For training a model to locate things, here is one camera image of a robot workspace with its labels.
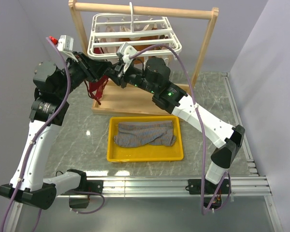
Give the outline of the grey striped underwear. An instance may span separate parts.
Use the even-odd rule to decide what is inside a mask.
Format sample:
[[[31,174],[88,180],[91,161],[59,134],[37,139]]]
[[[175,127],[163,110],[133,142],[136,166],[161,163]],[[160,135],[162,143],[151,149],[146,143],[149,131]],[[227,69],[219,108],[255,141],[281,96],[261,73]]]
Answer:
[[[136,148],[144,145],[173,146],[176,142],[173,123],[166,121],[120,122],[113,141],[119,147]]]

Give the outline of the red underwear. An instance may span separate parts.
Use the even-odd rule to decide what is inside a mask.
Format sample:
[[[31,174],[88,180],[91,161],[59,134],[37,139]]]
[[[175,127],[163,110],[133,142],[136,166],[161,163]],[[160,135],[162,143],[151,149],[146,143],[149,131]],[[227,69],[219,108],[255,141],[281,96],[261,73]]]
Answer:
[[[109,77],[104,74],[104,76],[96,83],[85,81],[88,96],[94,99],[98,105],[101,105],[100,100],[102,98],[103,90],[108,82],[108,78]]]

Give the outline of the white plastic clip hanger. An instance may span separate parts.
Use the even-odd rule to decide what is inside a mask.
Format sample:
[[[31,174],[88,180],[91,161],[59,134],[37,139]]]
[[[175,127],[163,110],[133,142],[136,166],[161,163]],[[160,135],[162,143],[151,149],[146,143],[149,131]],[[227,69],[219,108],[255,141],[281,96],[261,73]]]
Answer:
[[[169,39],[159,40],[159,35],[167,35]],[[153,44],[165,44],[177,54],[182,51],[182,44],[165,16],[136,15],[134,12],[99,13],[93,16],[87,48],[90,58],[113,62],[117,58],[117,50],[124,42],[137,51]]]

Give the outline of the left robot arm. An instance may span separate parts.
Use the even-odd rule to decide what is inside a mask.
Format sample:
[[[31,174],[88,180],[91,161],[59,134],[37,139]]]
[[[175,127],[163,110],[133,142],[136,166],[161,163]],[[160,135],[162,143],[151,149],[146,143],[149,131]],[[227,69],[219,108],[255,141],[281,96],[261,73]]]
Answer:
[[[83,194],[88,189],[85,172],[69,169],[50,179],[44,171],[50,148],[62,126],[69,108],[68,95],[84,81],[96,83],[112,67],[106,60],[93,60],[81,52],[73,52],[64,69],[51,61],[35,67],[36,86],[29,115],[29,132],[19,166],[8,184],[0,186],[0,196],[43,210],[48,209],[58,195],[69,190]]]

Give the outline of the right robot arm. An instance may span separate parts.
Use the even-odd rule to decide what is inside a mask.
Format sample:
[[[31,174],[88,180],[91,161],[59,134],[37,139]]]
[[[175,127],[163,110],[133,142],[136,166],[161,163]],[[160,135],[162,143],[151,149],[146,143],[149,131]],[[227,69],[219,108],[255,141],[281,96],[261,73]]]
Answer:
[[[130,84],[151,93],[157,107],[189,123],[215,145],[203,181],[204,189],[214,193],[242,147],[245,128],[228,124],[198,105],[191,95],[169,80],[170,73],[170,68],[158,57],[150,58],[141,70],[133,64],[124,70],[124,64],[118,62],[106,71],[117,86],[125,88]]]

